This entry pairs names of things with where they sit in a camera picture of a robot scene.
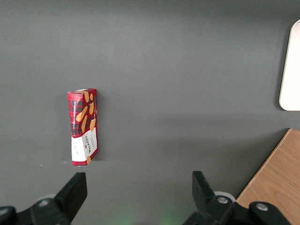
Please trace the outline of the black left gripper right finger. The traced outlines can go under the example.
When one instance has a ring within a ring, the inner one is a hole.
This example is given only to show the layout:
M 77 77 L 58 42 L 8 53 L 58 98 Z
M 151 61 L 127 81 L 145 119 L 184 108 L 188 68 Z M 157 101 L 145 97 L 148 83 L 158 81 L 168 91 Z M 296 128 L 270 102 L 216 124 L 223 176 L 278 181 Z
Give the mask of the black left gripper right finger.
M 268 202 L 252 202 L 242 207 L 211 189 L 201 171 L 192 173 L 192 196 L 197 208 L 185 225 L 287 225 L 288 219 Z

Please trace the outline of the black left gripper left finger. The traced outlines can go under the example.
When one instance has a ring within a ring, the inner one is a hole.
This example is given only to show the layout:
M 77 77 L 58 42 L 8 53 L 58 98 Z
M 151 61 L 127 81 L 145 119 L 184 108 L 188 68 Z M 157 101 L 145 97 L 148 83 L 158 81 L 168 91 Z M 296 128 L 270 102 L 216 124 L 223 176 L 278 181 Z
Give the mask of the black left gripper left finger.
M 17 212 L 13 206 L 0 208 L 2 225 L 69 225 L 87 197 L 86 173 L 77 172 L 54 196 L 44 197 Z

